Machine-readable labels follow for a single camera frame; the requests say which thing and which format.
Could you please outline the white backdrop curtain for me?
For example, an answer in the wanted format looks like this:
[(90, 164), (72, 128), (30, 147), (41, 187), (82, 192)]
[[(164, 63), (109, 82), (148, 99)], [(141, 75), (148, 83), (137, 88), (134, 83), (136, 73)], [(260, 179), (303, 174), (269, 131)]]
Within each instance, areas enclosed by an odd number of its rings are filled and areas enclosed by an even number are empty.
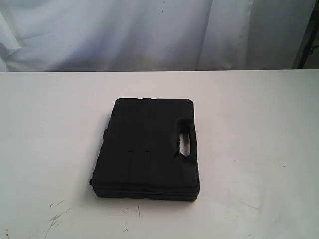
[(292, 68), (313, 0), (3, 0), (0, 69)]

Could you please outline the black plastic tool case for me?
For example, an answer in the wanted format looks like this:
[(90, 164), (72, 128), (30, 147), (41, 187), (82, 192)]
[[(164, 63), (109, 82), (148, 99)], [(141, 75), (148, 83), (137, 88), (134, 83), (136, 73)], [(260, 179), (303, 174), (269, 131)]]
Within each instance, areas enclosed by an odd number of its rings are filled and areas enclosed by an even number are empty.
[(195, 201), (193, 101), (116, 99), (90, 184), (101, 198)]

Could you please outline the black metal stand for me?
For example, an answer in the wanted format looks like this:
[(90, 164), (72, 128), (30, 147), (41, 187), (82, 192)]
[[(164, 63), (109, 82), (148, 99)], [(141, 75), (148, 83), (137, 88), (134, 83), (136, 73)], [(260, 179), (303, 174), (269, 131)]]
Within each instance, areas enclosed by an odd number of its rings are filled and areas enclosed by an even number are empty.
[(316, 49), (319, 48), (319, 44), (314, 43), (317, 33), (319, 32), (319, 1), (315, 2), (312, 10), (309, 23), (309, 30), (305, 31), (306, 42), (302, 48), (302, 54), (297, 64), (297, 69), (303, 69), (309, 56), (311, 56)]

